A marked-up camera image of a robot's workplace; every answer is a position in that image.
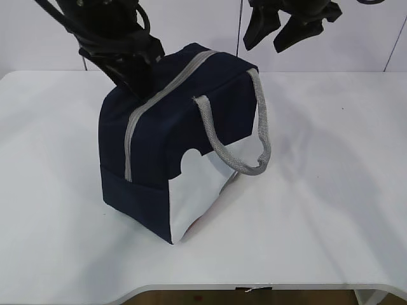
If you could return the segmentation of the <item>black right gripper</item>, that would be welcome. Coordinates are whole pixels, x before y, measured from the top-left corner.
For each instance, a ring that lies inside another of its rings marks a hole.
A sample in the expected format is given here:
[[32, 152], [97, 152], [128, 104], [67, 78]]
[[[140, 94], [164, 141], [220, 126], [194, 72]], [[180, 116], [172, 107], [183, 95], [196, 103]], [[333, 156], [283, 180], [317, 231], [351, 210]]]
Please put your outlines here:
[[321, 34], [323, 19], [335, 22], [342, 15], [339, 5], [333, 1], [249, 1], [249, 6], [251, 19], [243, 38], [246, 50], [252, 50], [280, 28], [279, 11], [287, 15], [284, 19], [287, 23], [273, 41], [277, 53]]

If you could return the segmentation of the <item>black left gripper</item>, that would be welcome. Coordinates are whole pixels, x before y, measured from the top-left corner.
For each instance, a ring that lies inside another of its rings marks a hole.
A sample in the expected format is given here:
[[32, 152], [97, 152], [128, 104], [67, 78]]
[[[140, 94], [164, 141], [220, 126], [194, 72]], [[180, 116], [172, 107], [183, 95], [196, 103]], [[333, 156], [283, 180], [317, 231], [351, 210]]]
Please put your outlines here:
[[105, 58], [106, 75], [138, 98], [153, 92], [153, 67], [165, 52], [138, 1], [64, 1], [63, 13], [79, 28], [73, 34], [82, 57]]

